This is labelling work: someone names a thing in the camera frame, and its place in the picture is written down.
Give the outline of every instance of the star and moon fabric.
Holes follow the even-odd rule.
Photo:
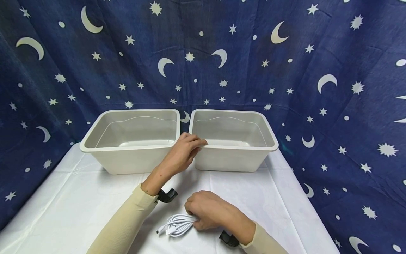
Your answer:
[[[341,253],[406,252],[406,1],[3,1],[0,228],[112,109],[263,113]]]

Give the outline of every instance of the beige long sleeve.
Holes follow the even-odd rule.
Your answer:
[[[288,254],[257,222],[255,222],[253,241],[247,245],[240,244],[240,246],[247,254]]]
[[[87,254],[126,254],[144,220],[156,206],[139,184],[117,210],[90,246]]]
[[[104,226],[87,254],[127,254],[144,220],[155,208],[157,198],[146,194],[139,184]],[[258,223],[255,226],[253,241],[241,244],[247,254],[287,254],[263,227]]]

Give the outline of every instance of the plastic storage bin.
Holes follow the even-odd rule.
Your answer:
[[[112,175],[151,172],[179,138],[174,109],[112,110],[102,113],[80,149]]]
[[[200,170],[255,172],[278,141],[261,113],[197,109],[189,132],[208,145],[195,157]]]

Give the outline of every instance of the usb cable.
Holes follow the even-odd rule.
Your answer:
[[[167,223],[160,227],[156,233],[159,234],[166,228],[166,235],[179,237],[185,234],[193,226],[193,222],[195,221],[197,221],[197,218],[193,215],[175,214],[170,216],[166,220]]]

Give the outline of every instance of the hand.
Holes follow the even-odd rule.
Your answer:
[[[252,242],[254,238],[255,223],[237,207],[211,191],[193,193],[186,201],[185,209],[188,214],[200,219],[193,223],[197,230],[224,227],[244,245]]]
[[[203,145],[207,145],[206,140],[184,132],[157,168],[168,171],[172,175],[182,172],[192,163],[201,149],[200,146]]]
[[[188,168],[203,145],[207,145],[206,140],[182,133],[162,162],[142,183],[141,189],[151,196],[157,195],[172,176]]]

